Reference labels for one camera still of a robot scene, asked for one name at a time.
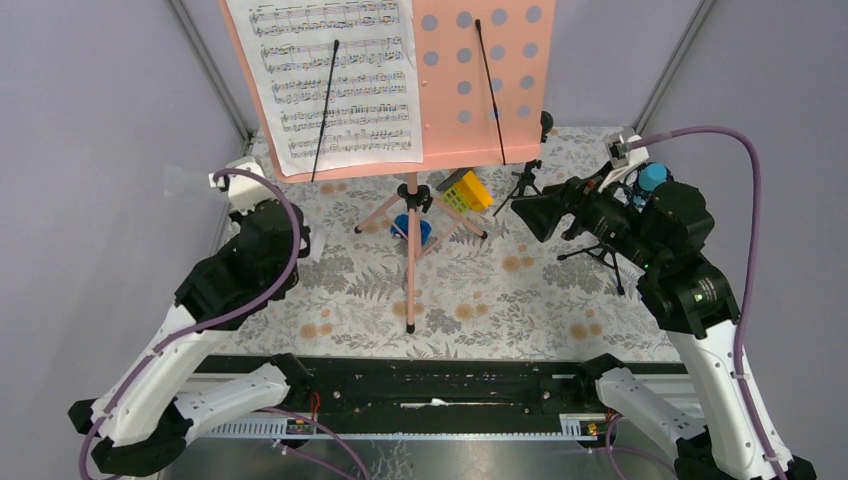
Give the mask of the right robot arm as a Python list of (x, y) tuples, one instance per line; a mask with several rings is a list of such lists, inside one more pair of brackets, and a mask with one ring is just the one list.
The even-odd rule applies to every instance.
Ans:
[(680, 479), (815, 477), (775, 432), (747, 360), (734, 349), (740, 310), (724, 274), (703, 256), (714, 220), (697, 188), (667, 181), (635, 208), (598, 178), (573, 177), (515, 200), (512, 209), (540, 241), (571, 216), (565, 239), (589, 233), (642, 269), (641, 301), (676, 348), (703, 416), (690, 417), (641, 386), (609, 354), (584, 364), (573, 386), (579, 407), (623, 415), (673, 460)]

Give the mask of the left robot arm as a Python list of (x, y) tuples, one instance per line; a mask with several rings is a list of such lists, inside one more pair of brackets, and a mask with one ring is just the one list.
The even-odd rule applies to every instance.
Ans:
[(108, 479), (147, 477), (173, 463), (201, 434), (248, 412), (309, 401), (302, 365), (277, 355), (240, 380), (204, 393), (180, 388), (209, 354), (298, 282), (310, 228), (291, 203), (264, 200), (232, 216), (239, 232), (198, 262), (145, 350), (107, 393), (68, 411), (84, 435), (80, 476), (95, 466)]

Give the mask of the sheet music page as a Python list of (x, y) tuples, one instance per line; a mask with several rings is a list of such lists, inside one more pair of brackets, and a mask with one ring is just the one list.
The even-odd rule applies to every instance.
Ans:
[(309, 258), (314, 262), (319, 262), (321, 260), (325, 245), (327, 241), (326, 232), (317, 227), (313, 226), (310, 231), (310, 255)]
[(423, 161), (409, 1), (225, 1), (283, 176)]

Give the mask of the pink music stand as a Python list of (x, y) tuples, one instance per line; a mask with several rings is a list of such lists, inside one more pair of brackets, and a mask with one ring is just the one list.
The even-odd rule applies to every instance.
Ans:
[[(266, 138), (223, 2), (222, 17)], [(552, 1), (409, 2), (413, 9), (423, 161), (287, 177), (281, 175), (269, 145), (268, 152), (274, 176), (285, 183), (402, 175), (398, 190), (375, 211), (375, 217), (386, 217), (391, 207), (405, 204), (409, 225), (408, 234), (402, 238), (407, 243), (407, 291), (413, 292), (416, 266), (426, 253), (420, 221), (430, 207), (442, 206), (442, 201), (420, 183), (419, 175), (519, 164), (533, 160), (540, 152), (540, 115), (556, 5)]]

